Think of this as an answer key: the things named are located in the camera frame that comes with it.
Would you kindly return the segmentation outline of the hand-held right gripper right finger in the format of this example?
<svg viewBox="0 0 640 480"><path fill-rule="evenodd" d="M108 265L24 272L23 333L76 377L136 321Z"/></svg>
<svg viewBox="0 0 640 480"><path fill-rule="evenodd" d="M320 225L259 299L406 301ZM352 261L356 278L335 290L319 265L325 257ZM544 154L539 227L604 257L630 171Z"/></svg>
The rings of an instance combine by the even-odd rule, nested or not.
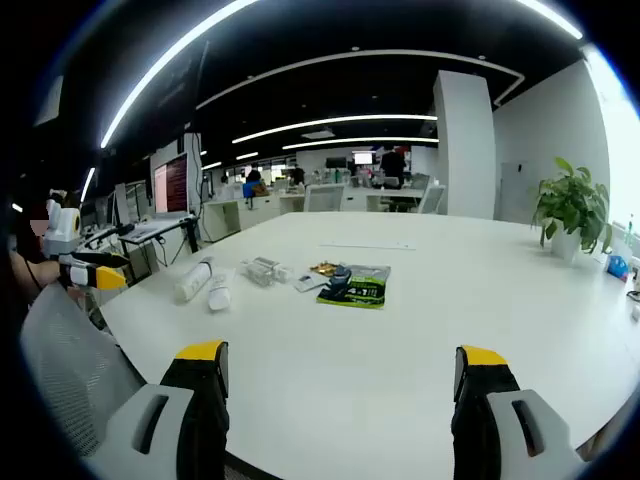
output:
<svg viewBox="0 0 640 480"><path fill-rule="evenodd" d="M564 419L496 352L456 348L453 401L455 479L574 479L585 469Z"/></svg>

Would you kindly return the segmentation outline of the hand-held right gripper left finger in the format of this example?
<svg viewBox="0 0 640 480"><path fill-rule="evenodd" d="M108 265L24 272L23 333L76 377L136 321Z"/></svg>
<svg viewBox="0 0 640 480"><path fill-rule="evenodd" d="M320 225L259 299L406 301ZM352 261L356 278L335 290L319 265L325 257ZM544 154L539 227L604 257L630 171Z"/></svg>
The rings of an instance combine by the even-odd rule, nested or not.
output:
<svg viewBox="0 0 640 480"><path fill-rule="evenodd" d="M228 343L190 345L116 410L86 463L98 479L222 479L228 393Z"/></svg>

